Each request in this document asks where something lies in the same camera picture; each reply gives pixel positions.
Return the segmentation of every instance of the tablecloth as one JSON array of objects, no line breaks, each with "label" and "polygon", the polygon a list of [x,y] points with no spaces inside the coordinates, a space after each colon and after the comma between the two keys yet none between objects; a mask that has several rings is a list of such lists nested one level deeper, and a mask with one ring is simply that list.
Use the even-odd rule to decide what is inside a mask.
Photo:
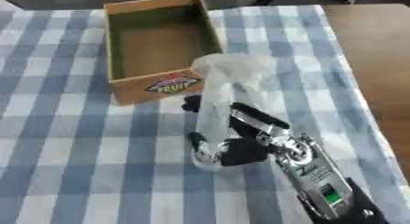
[{"label": "tablecloth", "polygon": [[[210,12],[226,52],[281,58],[270,113],[324,144],[392,223],[409,189],[320,6]],[[183,96],[125,107],[103,11],[0,13],[0,223],[310,223],[274,163],[196,168]]]}]

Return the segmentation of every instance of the blue and white tablecloth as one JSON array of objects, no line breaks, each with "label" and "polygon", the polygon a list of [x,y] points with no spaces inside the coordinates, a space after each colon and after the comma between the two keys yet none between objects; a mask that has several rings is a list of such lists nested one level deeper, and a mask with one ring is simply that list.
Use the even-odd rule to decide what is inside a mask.
[{"label": "blue and white tablecloth", "polygon": [[[319,6],[210,12],[226,52],[280,57],[270,113],[324,143],[392,223],[410,190]],[[0,13],[0,223],[310,223],[270,162],[189,158],[182,96],[117,106],[102,11]]]}]

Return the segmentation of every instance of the transparent plastic bag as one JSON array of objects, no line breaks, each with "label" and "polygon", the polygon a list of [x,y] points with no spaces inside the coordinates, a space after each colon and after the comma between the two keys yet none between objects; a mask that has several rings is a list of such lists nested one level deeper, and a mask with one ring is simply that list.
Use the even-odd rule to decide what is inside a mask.
[{"label": "transparent plastic bag", "polygon": [[205,78],[196,132],[207,139],[210,151],[230,137],[231,104],[242,102],[265,110],[269,104],[261,93],[262,79],[276,73],[272,57],[245,54],[212,54],[196,59],[194,72]]}]

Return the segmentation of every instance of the robotic hand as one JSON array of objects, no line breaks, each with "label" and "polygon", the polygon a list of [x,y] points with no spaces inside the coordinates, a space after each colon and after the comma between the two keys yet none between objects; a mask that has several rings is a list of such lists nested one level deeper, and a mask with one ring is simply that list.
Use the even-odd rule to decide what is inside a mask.
[{"label": "robotic hand", "polygon": [[[182,106],[198,112],[200,96]],[[271,155],[297,191],[297,198],[315,224],[386,224],[383,213],[351,178],[345,178],[323,148],[305,133],[295,137],[289,124],[235,102],[230,127],[242,138],[227,139],[210,152],[200,133],[190,133],[192,159],[201,167],[221,168],[262,162]]]}]

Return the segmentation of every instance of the box label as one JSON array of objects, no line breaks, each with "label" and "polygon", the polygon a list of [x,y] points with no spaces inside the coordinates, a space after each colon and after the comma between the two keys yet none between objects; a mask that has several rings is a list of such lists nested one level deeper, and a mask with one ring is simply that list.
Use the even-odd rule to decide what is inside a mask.
[{"label": "box label", "polygon": [[165,94],[178,93],[198,83],[199,81],[200,79],[171,74],[147,87],[146,91]]}]

